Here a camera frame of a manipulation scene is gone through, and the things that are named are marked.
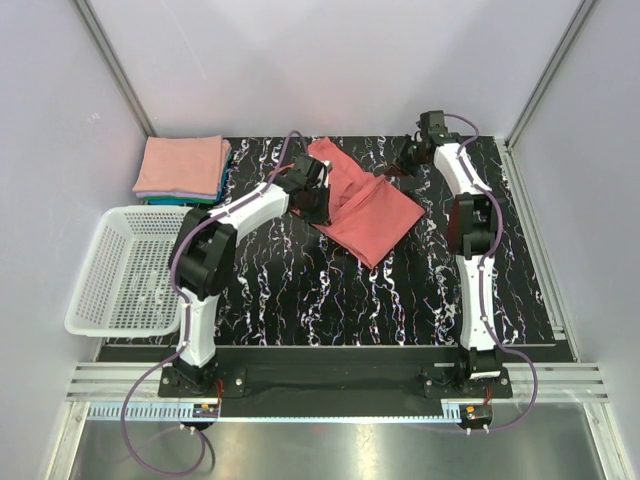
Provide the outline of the red t shirt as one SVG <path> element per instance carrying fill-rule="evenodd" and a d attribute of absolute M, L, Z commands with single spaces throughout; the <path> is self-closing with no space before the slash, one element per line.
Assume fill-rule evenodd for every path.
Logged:
<path fill-rule="evenodd" d="M 424 209 L 384 176 L 368 173 L 329 138 L 309 146 L 312 157 L 331 163 L 328 226 L 318 230 L 367 268 L 376 267 L 424 215 Z"/>

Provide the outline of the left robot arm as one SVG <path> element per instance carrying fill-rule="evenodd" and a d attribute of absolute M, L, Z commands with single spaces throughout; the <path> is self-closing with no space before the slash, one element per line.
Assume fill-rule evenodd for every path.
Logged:
<path fill-rule="evenodd" d="M 229 205 L 186 213 L 169 257 L 170 284 L 181 307 L 180 339 L 170 371 L 180 388 L 203 396 L 215 386 L 216 315 L 234 273 L 239 242 L 289 212 L 311 224 L 328 225 L 331 170 L 329 161 L 301 154 Z"/>

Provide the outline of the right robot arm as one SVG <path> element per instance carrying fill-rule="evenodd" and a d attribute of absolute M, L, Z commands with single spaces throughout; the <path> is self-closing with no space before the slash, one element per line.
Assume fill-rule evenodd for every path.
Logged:
<path fill-rule="evenodd" d="M 484 395 L 502 369 L 495 332 L 493 268 L 504 220 L 500 201 L 481 179 L 468 153 L 467 145 L 479 137 L 479 130 L 474 128 L 473 135 L 464 139 L 447 127 L 448 119 L 461 118 L 442 110 L 422 113 L 418 131 L 404 137 L 400 154 L 386 174 L 415 176 L 422 166 L 431 164 L 453 195 L 447 245 L 461 280 L 462 327 L 452 372 L 437 384 L 472 397 Z"/>

